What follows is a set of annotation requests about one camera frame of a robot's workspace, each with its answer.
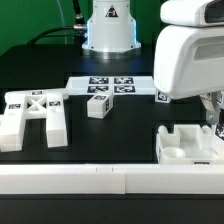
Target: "white platform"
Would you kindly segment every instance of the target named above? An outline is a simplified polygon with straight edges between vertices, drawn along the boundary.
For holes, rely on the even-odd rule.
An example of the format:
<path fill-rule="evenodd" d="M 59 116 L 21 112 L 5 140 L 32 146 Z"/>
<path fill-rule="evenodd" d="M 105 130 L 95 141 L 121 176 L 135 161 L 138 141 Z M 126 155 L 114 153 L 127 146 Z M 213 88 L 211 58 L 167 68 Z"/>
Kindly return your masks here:
<path fill-rule="evenodd" d="M 69 95 L 94 95 L 98 87 L 100 88 L 98 91 L 109 90 L 114 92 L 114 95 L 155 95 L 156 93 L 153 79 L 149 76 L 70 77 L 66 85 Z"/>
<path fill-rule="evenodd" d="M 0 165 L 0 194 L 224 194 L 222 165 Z"/>

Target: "warning label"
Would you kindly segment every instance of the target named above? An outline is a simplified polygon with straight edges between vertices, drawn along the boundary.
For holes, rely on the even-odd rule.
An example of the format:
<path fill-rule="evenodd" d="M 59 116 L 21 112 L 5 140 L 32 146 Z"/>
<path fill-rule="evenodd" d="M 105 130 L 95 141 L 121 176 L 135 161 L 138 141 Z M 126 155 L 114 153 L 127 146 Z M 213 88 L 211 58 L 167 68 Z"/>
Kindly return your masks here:
<path fill-rule="evenodd" d="M 117 12 L 113 5 L 110 7 L 109 11 L 107 12 L 106 17 L 118 17 Z"/>

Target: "white cube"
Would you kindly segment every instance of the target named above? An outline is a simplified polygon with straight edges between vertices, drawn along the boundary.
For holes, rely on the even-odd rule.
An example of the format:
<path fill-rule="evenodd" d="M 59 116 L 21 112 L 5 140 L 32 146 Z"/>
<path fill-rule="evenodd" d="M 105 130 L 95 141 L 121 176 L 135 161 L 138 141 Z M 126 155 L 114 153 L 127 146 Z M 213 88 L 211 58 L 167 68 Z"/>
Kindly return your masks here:
<path fill-rule="evenodd" d="M 113 92 L 98 92 L 87 102 L 88 117 L 103 119 L 113 107 Z"/>

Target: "white bracket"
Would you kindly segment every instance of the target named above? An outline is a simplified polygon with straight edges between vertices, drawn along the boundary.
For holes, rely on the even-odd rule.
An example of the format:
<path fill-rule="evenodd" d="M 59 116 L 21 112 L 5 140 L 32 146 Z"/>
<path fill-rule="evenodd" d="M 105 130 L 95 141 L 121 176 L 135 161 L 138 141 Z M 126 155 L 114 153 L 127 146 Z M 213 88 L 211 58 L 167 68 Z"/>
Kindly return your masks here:
<path fill-rule="evenodd" d="M 66 146 L 65 99 L 68 99 L 65 89 L 6 93 L 7 105 L 0 123 L 1 151 L 22 150 L 26 120 L 40 118 L 46 119 L 48 147 Z"/>

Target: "black square marker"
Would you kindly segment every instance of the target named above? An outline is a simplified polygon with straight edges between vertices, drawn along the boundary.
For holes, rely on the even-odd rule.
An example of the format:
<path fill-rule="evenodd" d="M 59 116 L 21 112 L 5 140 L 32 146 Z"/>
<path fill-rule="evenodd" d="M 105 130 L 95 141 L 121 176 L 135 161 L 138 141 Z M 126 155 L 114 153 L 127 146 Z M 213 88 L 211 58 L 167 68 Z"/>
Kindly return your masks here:
<path fill-rule="evenodd" d="M 133 78 L 114 78 L 114 84 L 134 84 Z"/>
<path fill-rule="evenodd" d="M 109 84 L 109 78 L 91 77 L 89 79 L 89 84 Z"/>
<path fill-rule="evenodd" d="M 108 86 L 88 86 L 87 93 L 97 93 L 99 91 L 105 92 L 109 90 Z"/>
<path fill-rule="evenodd" d="M 115 93 L 135 93 L 134 86 L 114 86 Z"/>

